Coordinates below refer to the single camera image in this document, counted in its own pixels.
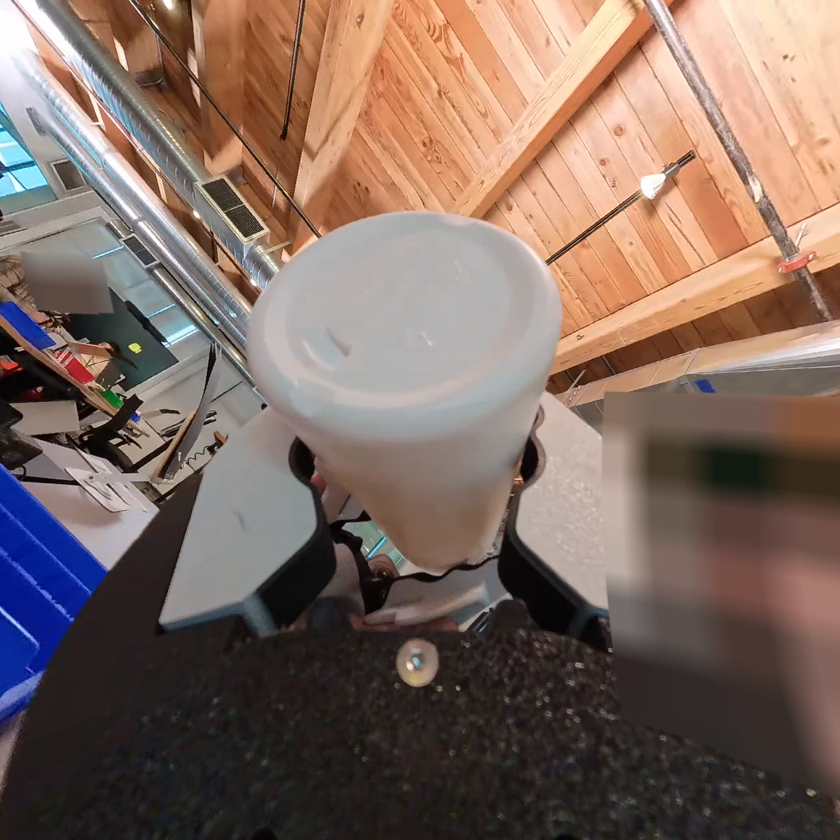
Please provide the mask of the white cup with lid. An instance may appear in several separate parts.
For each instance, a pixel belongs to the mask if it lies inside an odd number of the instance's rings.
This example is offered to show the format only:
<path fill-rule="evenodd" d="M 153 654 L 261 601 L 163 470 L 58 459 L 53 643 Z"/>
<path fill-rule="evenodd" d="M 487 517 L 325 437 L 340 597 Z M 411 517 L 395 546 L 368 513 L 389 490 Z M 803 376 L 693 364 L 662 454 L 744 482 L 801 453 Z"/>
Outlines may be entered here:
<path fill-rule="evenodd" d="M 389 213 L 290 259 L 255 304 L 247 357 L 326 477 L 444 573 L 496 537 L 561 323 L 550 268 L 514 234 Z"/>

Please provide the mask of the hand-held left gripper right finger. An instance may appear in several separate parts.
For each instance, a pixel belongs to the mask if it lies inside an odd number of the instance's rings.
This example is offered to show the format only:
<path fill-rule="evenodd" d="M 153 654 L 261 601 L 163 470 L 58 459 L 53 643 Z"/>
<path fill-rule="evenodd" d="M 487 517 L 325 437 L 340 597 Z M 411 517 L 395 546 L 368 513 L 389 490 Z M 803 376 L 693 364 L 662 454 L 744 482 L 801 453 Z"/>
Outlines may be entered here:
<path fill-rule="evenodd" d="M 544 393 L 521 476 L 498 558 L 501 584 L 542 630 L 607 635 L 602 437 Z"/>

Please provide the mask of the metal vent grille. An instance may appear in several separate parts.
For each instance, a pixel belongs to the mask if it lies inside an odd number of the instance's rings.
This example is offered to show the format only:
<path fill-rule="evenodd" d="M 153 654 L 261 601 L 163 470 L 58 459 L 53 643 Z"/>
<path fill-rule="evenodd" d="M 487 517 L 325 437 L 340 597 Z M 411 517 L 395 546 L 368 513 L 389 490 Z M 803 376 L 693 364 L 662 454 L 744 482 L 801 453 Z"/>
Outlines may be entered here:
<path fill-rule="evenodd" d="M 199 181 L 195 190 L 244 245 L 262 244 L 270 236 L 270 229 L 242 193 L 226 175 L 216 175 Z"/>

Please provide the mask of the grey metal pipe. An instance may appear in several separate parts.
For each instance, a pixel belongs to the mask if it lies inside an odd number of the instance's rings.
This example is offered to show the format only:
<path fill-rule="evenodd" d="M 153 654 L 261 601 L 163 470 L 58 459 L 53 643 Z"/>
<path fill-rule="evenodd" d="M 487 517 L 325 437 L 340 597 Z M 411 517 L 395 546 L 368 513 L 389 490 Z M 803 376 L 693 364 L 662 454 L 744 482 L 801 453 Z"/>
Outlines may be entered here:
<path fill-rule="evenodd" d="M 787 227 L 783 224 L 776 206 L 753 169 L 749 157 L 721 109 L 721 105 L 710 88 L 685 38 L 679 31 L 668 6 L 663 1 L 645 1 L 644 5 L 686 84 L 702 108 L 709 125 L 717 135 L 722 149 L 738 174 L 747 194 L 752 198 L 764 226 L 780 251 L 780 261 L 795 257 L 802 252 L 800 246 L 795 243 Z M 810 270 L 810 266 L 788 275 L 792 275 L 793 279 L 805 289 L 820 320 L 829 322 L 835 319 L 822 289 Z"/>

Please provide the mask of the blue plastic bin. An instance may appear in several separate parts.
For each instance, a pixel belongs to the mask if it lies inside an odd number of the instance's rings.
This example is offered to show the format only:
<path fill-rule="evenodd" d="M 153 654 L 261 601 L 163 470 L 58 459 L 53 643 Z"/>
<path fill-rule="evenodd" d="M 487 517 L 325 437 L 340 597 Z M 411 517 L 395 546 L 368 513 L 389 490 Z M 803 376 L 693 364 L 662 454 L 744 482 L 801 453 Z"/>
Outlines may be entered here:
<path fill-rule="evenodd" d="M 12 301 L 1 303 L 1 322 L 2 329 L 9 335 L 39 351 L 52 350 L 58 346 L 50 333 Z"/>
<path fill-rule="evenodd" d="M 106 574 L 106 567 L 2 466 L 3 727 L 31 701 L 64 636 Z"/>

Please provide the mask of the silver spiral air duct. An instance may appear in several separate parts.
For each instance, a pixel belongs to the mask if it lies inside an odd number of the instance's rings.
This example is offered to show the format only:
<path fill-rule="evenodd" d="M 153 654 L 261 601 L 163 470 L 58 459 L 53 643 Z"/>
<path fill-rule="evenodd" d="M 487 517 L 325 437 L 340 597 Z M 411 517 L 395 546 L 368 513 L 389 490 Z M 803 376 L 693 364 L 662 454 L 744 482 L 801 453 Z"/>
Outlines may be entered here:
<path fill-rule="evenodd" d="M 277 257 L 268 249 L 266 241 L 254 245 L 239 242 L 205 203 L 195 184 L 216 175 L 194 154 L 172 122 L 154 107 L 130 73 L 95 38 L 67 2 L 16 2 L 16 5 L 157 165 L 251 283 L 260 290 L 266 289 L 280 271 Z"/>

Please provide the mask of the silver pipe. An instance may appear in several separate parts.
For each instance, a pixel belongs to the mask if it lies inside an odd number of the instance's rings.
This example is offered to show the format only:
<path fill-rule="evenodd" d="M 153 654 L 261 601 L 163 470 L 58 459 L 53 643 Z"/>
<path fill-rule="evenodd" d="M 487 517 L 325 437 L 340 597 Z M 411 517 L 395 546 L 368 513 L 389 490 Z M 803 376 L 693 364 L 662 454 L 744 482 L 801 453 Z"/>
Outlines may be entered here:
<path fill-rule="evenodd" d="M 251 304 L 219 269 L 98 127 L 82 115 L 82 131 L 46 110 L 29 107 L 36 130 L 51 138 L 128 226 L 173 275 L 197 306 L 214 341 L 255 391 L 246 358 L 245 330 Z"/>

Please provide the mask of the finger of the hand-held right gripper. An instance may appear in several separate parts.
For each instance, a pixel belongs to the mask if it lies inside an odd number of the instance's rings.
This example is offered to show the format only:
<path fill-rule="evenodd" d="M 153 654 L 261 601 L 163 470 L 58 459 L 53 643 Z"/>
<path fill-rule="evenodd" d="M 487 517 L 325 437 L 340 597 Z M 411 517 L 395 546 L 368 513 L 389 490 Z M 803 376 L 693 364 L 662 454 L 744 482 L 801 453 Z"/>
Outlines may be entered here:
<path fill-rule="evenodd" d="M 446 574 L 412 574 L 391 582 L 384 604 L 369 613 L 368 625 L 421 625 L 449 618 L 470 625 L 509 598 L 498 573 L 498 557 Z"/>

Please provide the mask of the white ceiling spotlight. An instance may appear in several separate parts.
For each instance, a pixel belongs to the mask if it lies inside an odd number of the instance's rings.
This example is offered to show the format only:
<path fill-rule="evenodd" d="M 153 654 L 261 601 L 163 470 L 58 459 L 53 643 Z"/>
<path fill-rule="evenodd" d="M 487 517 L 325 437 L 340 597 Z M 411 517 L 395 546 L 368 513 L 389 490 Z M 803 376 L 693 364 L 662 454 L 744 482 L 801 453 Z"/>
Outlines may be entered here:
<path fill-rule="evenodd" d="M 667 180 L 679 170 L 679 163 L 675 161 L 666 166 L 662 172 L 643 176 L 639 181 L 639 192 L 647 200 L 652 201 L 662 190 Z"/>

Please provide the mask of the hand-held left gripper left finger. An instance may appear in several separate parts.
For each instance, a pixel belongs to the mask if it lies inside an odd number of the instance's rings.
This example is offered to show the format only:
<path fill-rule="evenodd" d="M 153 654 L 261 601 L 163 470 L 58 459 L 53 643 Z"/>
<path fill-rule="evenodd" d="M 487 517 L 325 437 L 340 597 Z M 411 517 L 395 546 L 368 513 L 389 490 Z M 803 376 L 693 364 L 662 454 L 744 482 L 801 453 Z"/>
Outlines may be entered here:
<path fill-rule="evenodd" d="M 201 474 L 159 623 L 168 632 L 238 617 L 255 636 L 288 627 L 329 585 L 337 559 L 313 459 L 269 408 Z"/>

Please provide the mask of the white stand base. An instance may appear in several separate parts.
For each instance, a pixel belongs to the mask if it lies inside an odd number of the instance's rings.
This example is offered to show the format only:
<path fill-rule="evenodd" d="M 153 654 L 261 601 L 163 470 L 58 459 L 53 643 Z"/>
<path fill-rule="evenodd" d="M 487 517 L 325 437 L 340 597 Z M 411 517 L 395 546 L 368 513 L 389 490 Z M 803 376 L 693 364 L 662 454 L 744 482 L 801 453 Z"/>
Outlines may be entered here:
<path fill-rule="evenodd" d="M 89 469 L 65 468 L 68 477 L 103 509 L 112 513 L 129 510 L 150 511 L 151 503 L 132 487 L 146 481 L 142 474 L 95 472 Z"/>

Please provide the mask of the black track rod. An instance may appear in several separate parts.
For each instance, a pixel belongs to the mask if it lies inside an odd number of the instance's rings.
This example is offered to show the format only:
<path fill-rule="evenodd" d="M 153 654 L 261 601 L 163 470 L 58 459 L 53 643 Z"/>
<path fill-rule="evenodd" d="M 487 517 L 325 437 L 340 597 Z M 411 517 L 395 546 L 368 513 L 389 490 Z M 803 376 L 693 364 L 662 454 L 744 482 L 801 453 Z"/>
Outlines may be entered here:
<path fill-rule="evenodd" d="M 688 152 L 681 155 L 677 160 L 679 163 L 679 170 L 673 174 L 670 178 L 668 178 L 667 182 L 664 184 L 662 190 L 656 195 L 656 197 L 649 201 L 647 198 L 643 197 L 639 192 L 639 186 L 635 193 L 630 195 L 629 197 L 622 200 L 619 204 L 615 205 L 608 213 L 604 216 L 598 218 L 595 222 L 593 222 L 589 227 L 584 228 L 579 234 L 577 234 L 571 241 L 564 244 L 559 250 L 552 253 L 552 255 L 545 260 L 546 266 L 552 266 L 555 262 L 557 262 L 562 257 L 566 256 L 570 253 L 574 248 L 578 245 L 583 244 L 589 237 L 593 236 L 593 234 L 597 233 L 599 230 L 604 228 L 608 223 L 612 222 L 614 219 L 619 217 L 620 215 L 624 214 L 630 207 L 634 204 L 639 203 L 641 201 L 646 201 L 647 203 L 653 203 L 657 196 L 664 190 L 665 185 L 671 181 L 679 172 L 681 172 L 689 163 L 693 162 L 697 158 L 697 153 L 694 150 L 689 150 Z"/>

